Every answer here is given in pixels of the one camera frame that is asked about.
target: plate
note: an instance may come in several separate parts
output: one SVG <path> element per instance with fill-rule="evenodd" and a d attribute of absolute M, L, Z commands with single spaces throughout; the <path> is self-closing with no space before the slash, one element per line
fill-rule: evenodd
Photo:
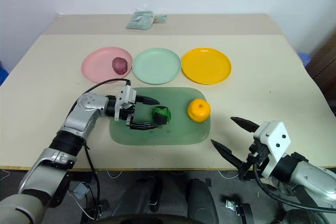
<path fill-rule="evenodd" d="M 163 84 L 173 80 L 181 69 L 181 60 L 166 48 L 150 48 L 133 61 L 133 73 L 148 84 Z"/>
<path fill-rule="evenodd" d="M 222 52 L 213 48 L 195 48 L 182 59 L 182 70 L 191 80 L 200 84 L 216 84 L 231 74 L 231 62 Z"/>
<path fill-rule="evenodd" d="M 112 68 L 114 58 L 127 61 L 126 73 L 119 75 Z M 132 68 L 132 57 L 120 47 L 104 47 L 90 53 L 82 63 L 83 75 L 92 82 L 102 82 L 113 78 L 123 78 Z"/>

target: yellow plate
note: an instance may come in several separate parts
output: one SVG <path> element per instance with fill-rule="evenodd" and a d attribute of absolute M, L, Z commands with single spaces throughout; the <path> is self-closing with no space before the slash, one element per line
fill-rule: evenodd
<path fill-rule="evenodd" d="M 213 48 L 195 48 L 182 59 L 182 70 L 191 80 L 200 84 L 216 84 L 231 73 L 231 62 L 222 52 Z"/>

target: blue object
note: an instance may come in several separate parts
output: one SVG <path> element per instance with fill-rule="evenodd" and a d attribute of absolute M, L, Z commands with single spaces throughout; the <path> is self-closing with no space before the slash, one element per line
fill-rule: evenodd
<path fill-rule="evenodd" d="M 309 62 L 311 61 L 310 55 L 306 52 L 298 52 L 298 56 L 302 60 L 302 63 L 304 65 L 304 67 L 306 67 L 309 64 Z"/>
<path fill-rule="evenodd" d="M 7 71 L 3 68 L 0 68 L 0 85 L 6 80 L 7 76 Z"/>

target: orange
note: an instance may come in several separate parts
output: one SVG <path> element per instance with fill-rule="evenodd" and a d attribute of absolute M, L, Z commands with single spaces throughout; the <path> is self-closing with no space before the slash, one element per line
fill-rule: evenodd
<path fill-rule="evenodd" d="M 210 116 L 211 107 L 207 101 L 203 99 L 195 99 L 192 101 L 187 109 L 188 116 L 195 122 L 201 123 Z"/>

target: floor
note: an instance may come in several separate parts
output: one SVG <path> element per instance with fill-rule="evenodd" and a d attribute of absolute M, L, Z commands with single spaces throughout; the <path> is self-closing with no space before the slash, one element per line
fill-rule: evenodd
<path fill-rule="evenodd" d="M 223 172 L 226 177 L 233 176 L 235 171 Z M 3 199 L 17 192 L 19 182 L 23 178 L 24 171 L 11 171 L 11 175 L 4 178 L 0 184 L 0 199 Z M 113 209 L 131 184 L 139 178 L 145 177 L 149 172 L 123 172 L 118 178 L 111 179 L 106 172 L 99 172 L 98 176 L 101 184 L 101 199 L 109 202 L 110 209 Z M 1 171 L 1 178 L 6 173 Z M 188 171 L 183 175 L 174 175 L 170 172 L 159 172 L 163 179 L 163 193 L 159 213 L 175 214 L 186 216 L 187 204 L 185 201 L 185 187 L 189 179 L 198 178 L 205 182 L 208 181 L 209 189 L 214 198 L 217 208 L 219 223 L 241 224 L 240 217 L 235 212 L 225 208 L 224 199 L 240 198 L 241 203 L 251 205 L 255 224 L 271 223 L 276 219 L 278 213 L 277 203 L 270 199 L 258 185 L 252 182 L 243 182 L 238 178 L 225 179 L 220 176 L 218 171 Z M 96 186 L 91 186 L 94 193 Z M 43 224 L 49 223 L 80 223 L 81 210 L 75 201 L 68 195 L 65 196 L 62 204 L 57 208 L 49 208 L 46 212 Z"/>

